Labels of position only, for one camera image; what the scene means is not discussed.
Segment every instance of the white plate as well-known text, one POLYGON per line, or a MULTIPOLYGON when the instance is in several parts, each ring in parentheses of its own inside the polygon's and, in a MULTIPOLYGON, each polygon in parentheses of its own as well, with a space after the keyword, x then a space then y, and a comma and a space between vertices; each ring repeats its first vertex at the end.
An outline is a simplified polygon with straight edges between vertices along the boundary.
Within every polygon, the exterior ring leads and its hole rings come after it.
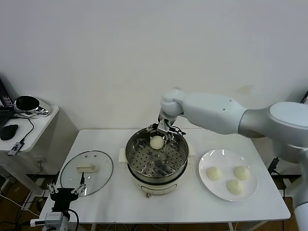
POLYGON ((77 188, 80 184, 82 173, 77 167, 96 166, 97 171, 85 172, 86 189, 79 196, 88 196, 104 187, 113 172, 111 158, 101 151, 83 152, 71 159, 60 175, 60 184, 63 188, 77 188))
POLYGON ((199 175, 204 185, 213 194, 227 201, 248 200, 258 188, 257 178, 245 158, 226 149, 216 149, 205 153, 199 162, 199 175), (241 180, 244 185, 244 192, 241 195, 232 194, 226 185, 227 181, 237 179, 233 173, 233 169, 237 166, 247 166, 251 173, 249 179, 241 180), (216 181, 210 180, 205 172, 209 167, 219 167, 223 173, 222 178, 216 181))

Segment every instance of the white table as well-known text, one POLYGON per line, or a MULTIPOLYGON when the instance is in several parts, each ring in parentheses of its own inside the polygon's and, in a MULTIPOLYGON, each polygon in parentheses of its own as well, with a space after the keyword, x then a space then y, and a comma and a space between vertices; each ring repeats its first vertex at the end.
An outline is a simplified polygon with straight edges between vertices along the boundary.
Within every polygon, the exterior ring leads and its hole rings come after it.
MULTIPOLYGON (((196 151, 179 179, 175 191, 146 198, 134 184, 123 163, 118 163, 119 149, 125 147, 136 130, 81 130, 65 164, 81 152, 100 150, 112 158, 114 171, 109 182, 96 193, 71 203, 80 223, 225 223, 256 221, 248 230, 268 220, 288 219, 289 210, 250 139, 240 135, 219 135, 204 129, 186 129, 185 139, 196 151), (256 194, 245 202, 229 202, 212 194, 201 184, 196 167, 201 156, 212 149, 226 148, 244 156, 258 177, 256 194)), ((51 212, 48 198, 40 218, 51 212)))
MULTIPOLYGON (((34 129, 26 137, 25 144, 17 155, 27 153, 33 148, 58 111, 58 106, 51 106, 51 113, 48 116, 30 119, 34 129)), ((23 167, 14 161, 15 156, 7 156, 7 153, 13 148, 15 143, 19 142, 31 130, 32 125, 27 119, 11 119, 5 125, 10 124, 18 124, 18 130, 12 139, 8 141, 0 140, 0 165, 30 191, 33 191, 35 195, 40 195, 43 193, 43 190, 25 174, 23 167)))

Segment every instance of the pot lid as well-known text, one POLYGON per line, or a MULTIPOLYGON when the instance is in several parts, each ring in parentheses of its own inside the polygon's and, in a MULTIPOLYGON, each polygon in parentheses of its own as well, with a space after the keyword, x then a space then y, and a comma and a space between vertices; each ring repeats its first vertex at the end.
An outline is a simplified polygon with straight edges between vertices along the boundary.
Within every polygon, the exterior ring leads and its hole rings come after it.
POLYGON ((71 159, 60 175, 63 188, 77 188, 84 172, 86 189, 80 196, 91 195, 106 185, 113 172, 113 163, 106 153, 87 151, 71 159))

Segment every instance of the table leg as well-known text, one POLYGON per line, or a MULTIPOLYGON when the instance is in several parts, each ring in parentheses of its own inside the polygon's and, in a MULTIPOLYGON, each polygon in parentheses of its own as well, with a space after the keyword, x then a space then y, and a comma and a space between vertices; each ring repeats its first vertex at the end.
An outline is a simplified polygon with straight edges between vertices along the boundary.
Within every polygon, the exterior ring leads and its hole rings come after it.
POLYGON ((229 226, 229 231, 234 231, 232 222, 228 222, 228 226, 229 226))
POLYGON ((248 222, 242 225, 239 231, 252 231, 260 227, 261 225, 264 225, 266 222, 268 221, 263 220, 263 221, 248 222))
POLYGON ((91 226, 91 231, 95 231, 95 230, 96 230, 96 223, 92 224, 92 226, 91 226))
POLYGON ((2 176, 3 178, 6 178, 10 181, 10 183, 14 184, 16 182, 14 177, 10 177, 10 174, 5 171, 1 166, 0 166, 0 176, 2 176))
POLYGON ((8 165, 1 166, 34 194, 40 195, 43 193, 43 190, 26 175, 20 166, 18 166, 13 161, 8 165))

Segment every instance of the robotic arm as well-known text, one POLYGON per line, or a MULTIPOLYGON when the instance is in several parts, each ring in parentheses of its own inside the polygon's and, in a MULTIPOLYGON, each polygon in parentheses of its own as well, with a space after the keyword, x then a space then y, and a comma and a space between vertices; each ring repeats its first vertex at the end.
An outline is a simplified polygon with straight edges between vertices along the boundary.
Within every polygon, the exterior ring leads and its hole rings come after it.
POLYGON ((299 163, 303 184, 294 197, 297 223, 307 230, 308 220, 308 107, 293 102, 276 103, 258 110, 246 109, 234 99, 209 93, 187 94, 179 89, 165 93, 157 131, 168 134, 177 117, 219 134, 248 138, 269 137, 282 159, 299 163))

